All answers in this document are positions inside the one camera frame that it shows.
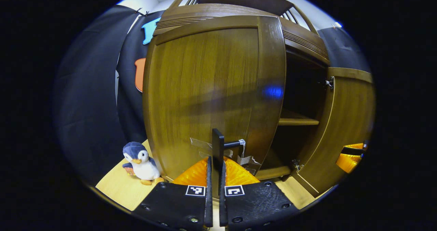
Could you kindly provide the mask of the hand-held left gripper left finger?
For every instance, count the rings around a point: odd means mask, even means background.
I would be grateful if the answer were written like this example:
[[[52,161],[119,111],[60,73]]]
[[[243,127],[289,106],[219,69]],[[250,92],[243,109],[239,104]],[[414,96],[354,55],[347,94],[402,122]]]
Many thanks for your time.
[[[169,231],[207,231],[213,227],[212,158],[206,159],[206,186],[159,182],[132,212]]]

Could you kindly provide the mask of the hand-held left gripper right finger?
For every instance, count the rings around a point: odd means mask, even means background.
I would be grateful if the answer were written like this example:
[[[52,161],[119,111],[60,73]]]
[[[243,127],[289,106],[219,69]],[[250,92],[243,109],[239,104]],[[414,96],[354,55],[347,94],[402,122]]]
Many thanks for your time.
[[[272,181],[227,186],[230,176],[224,158],[219,186],[219,222],[227,231],[273,231],[300,210]]]

